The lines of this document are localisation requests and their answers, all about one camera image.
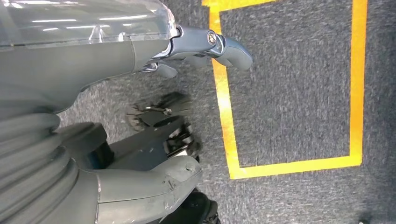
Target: yellow tape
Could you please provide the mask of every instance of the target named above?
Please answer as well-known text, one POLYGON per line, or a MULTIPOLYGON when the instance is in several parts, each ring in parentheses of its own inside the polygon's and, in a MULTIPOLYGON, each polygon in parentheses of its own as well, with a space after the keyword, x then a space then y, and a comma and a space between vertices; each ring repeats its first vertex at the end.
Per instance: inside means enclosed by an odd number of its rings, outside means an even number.
POLYGON ((362 161, 367 0, 353 0, 351 38, 350 156, 362 161))
MULTIPOLYGON (((274 0, 203 0, 210 7, 210 29, 221 34, 220 12, 230 9, 257 5, 274 0)), ((212 61, 216 83, 220 121, 223 131, 224 148, 231 179, 268 175, 289 174, 333 168, 359 166, 363 156, 363 102, 364 65, 366 52, 366 22, 368 0, 353 0, 351 39, 351 114, 350 114, 350 155, 328 159, 297 161, 265 166, 241 168, 233 125, 233 115, 226 68, 212 61)))
POLYGON ((202 0, 203 6, 208 6, 211 11, 222 12, 236 8, 248 7, 268 3, 276 0, 202 0))

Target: gray carpet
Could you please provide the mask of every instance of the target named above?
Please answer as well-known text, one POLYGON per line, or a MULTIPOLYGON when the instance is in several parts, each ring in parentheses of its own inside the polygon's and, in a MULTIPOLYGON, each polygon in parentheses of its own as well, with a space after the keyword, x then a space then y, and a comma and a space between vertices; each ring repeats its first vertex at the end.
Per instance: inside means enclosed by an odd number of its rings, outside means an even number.
MULTIPOLYGON (((165 2, 180 24, 208 27, 199 0, 165 2)), ((228 69, 241 166, 348 154, 351 1, 280 0, 221 14, 223 34, 255 58, 228 69)), ((369 2, 364 159, 356 168, 229 180, 211 66, 174 79, 136 74, 100 83, 61 114, 63 125, 104 124, 109 142, 133 134, 126 109, 170 91, 193 98, 202 138, 199 189, 219 202, 225 224, 396 223, 396 1, 369 2)))

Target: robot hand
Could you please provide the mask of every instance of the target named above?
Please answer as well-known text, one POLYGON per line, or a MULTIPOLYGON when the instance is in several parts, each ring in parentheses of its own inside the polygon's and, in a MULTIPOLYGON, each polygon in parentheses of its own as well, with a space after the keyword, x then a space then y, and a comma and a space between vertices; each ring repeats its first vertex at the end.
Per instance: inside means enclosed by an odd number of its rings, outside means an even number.
POLYGON ((247 70, 253 64, 252 56, 239 42, 213 30, 180 25, 177 25, 177 30, 179 35, 170 40, 166 50, 152 58, 143 72, 156 71, 165 77, 174 77, 177 69, 167 63, 170 60, 186 60, 202 67, 214 58, 224 66, 234 66, 240 70, 247 70))

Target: clear plastic shell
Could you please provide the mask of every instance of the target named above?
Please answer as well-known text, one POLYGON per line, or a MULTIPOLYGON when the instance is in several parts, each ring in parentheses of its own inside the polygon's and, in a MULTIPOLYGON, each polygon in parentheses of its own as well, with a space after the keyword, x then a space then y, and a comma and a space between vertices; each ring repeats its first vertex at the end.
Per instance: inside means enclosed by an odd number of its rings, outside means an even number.
POLYGON ((158 0, 0 0, 0 47, 170 39, 172 12, 158 0))

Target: yellow floor marking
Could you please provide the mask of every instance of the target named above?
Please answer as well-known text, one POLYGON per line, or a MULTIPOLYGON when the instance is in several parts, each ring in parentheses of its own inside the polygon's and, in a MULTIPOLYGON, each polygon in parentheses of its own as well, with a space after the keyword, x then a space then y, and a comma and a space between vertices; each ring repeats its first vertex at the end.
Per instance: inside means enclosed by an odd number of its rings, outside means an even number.
MULTIPOLYGON (((210 29, 221 34, 220 12, 274 0, 203 0, 210 7, 210 29)), ((212 60, 224 148, 231 179, 359 166, 363 156, 363 102, 368 0, 353 0, 351 39, 351 111, 349 156, 241 168, 233 125, 226 68, 212 60)))

